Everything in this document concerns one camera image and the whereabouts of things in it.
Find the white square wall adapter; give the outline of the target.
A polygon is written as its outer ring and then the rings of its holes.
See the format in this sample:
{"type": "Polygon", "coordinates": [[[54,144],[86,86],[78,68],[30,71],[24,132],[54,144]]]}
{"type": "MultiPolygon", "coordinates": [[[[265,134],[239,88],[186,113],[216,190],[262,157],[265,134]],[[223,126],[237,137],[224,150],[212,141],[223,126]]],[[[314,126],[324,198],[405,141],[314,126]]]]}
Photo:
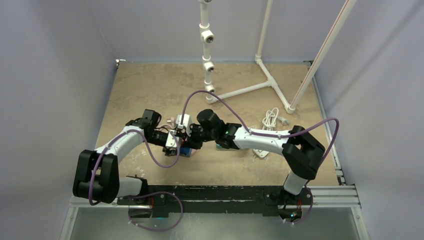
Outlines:
{"type": "Polygon", "coordinates": [[[253,149],[252,151],[257,157],[261,159],[265,158],[269,154],[269,151],[260,150],[260,149],[253,149]]]}

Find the blue cube socket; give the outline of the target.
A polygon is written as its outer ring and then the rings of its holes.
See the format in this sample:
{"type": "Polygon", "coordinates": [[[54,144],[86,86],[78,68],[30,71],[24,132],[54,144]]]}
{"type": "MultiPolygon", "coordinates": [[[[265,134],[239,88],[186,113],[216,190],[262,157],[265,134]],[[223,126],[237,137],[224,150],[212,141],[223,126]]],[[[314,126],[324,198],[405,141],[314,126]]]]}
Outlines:
{"type": "Polygon", "coordinates": [[[182,147],[179,149],[179,155],[181,157],[189,158],[192,155],[192,149],[188,147],[182,147]]]}

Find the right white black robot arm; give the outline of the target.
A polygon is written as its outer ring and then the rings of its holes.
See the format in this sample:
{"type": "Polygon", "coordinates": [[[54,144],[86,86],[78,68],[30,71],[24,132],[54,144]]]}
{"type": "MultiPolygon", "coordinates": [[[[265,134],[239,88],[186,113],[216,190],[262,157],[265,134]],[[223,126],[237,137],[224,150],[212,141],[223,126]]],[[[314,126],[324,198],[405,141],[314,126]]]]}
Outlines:
{"type": "Polygon", "coordinates": [[[197,121],[193,123],[188,114],[177,116],[177,128],[185,130],[187,148],[198,150],[203,143],[214,141],[223,149],[255,149],[283,156],[291,171],[280,196],[288,204],[298,200],[304,186],[316,178],[326,152],[325,147],[299,125],[285,131],[245,128],[238,123],[225,123],[211,109],[202,110],[197,121]]]}

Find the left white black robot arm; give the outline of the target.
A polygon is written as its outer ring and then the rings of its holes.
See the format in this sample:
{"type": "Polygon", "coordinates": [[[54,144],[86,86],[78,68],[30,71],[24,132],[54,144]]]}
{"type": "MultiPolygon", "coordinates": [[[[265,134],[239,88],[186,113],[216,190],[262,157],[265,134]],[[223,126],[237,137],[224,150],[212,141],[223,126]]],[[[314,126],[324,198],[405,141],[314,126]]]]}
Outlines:
{"type": "Polygon", "coordinates": [[[142,117],[127,122],[105,145],[83,150],[78,156],[73,195],[87,199],[92,206],[110,204],[120,197],[130,197],[138,205],[146,203],[149,199],[147,180],[136,176],[121,177],[119,163],[142,143],[180,153],[181,141],[176,130],[166,133],[157,129],[161,119],[158,112],[146,109],[142,117]]]}

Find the teal power strip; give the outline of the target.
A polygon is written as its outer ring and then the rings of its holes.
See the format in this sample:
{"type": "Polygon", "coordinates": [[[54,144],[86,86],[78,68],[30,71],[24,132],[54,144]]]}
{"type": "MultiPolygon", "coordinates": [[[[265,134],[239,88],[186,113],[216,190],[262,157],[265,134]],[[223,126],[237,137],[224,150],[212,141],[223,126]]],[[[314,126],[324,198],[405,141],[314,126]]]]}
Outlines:
{"type": "Polygon", "coordinates": [[[218,144],[218,143],[216,143],[215,144],[215,147],[216,147],[216,149],[217,150],[223,150],[224,148],[220,145],[220,144],[218,144]]]}

